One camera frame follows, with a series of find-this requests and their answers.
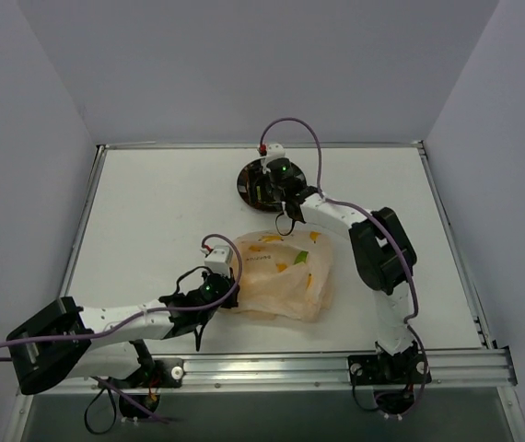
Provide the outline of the translucent orange plastic bag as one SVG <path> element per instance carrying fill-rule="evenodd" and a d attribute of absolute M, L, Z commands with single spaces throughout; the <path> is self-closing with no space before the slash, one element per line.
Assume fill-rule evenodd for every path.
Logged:
<path fill-rule="evenodd" d="M 256 320 L 276 317 L 315 322 L 333 301 L 333 244 L 318 231 L 295 230 L 282 237 L 251 232 L 234 240 L 243 262 L 237 308 L 231 313 Z M 294 265 L 306 250 L 306 263 Z"/>

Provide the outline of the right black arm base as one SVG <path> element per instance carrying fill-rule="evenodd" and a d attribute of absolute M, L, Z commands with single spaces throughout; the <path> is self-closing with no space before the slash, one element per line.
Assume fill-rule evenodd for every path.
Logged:
<path fill-rule="evenodd" d="M 372 355 L 349 355 L 347 368 L 357 408 L 364 413 L 379 413 L 386 420 L 403 420 L 432 382 L 426 352 L 418 343 L 396 355 L 383 350 Z M 358 387 L 372 388 L 371 404 L 359 400 Z"/>

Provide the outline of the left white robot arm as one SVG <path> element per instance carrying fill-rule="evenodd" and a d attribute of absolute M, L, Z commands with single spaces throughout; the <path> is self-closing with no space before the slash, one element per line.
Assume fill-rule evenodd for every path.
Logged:
<path fill-rule="evenodd" d="M 145 385 L 154 364 L 135 343 L 188 334 L 200 342 L 218 308 L 238 305 L 239 283 L 232 273 L 200 270 L 197 288 L 145 304 L 89 308 L 72 297 L 51 302 L 6 337 L 21 393 L 38 394 L 67 378 L 92 376 Z"/>

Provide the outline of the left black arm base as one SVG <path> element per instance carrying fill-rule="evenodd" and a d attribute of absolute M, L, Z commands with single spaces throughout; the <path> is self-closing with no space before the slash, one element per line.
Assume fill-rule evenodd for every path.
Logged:
<path fill-rule="evenodd" d="M 91 376 L 100 390 L 106 390 L 116 413 L 123 418 L 153 420 L 163 423 L 174 418 L 158 417 L 160 394 L 163 389 L 178 389 L 185 375 L 184 361 L 178 357 L 155 359 L 143 340 L 100 347 L 107 355 L 99 374 Z"/>

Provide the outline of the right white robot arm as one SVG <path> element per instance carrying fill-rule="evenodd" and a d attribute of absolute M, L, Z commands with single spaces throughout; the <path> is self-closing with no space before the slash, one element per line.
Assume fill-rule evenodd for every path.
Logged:
<path fill-rule="evenodd" d="M 410 368 L 407 353 L 420 349 L 409 330 L 417 315 L 413 267 L 417 256 L 399 218 L 388 207 L 372 213 L 322 196 L 298 178 L 285 157 L 263 159 L 265 187 L 294 222 L 321 227 L 350 240 L 357 273 L 374 294 L 378 372 L 395 380 Z"/>

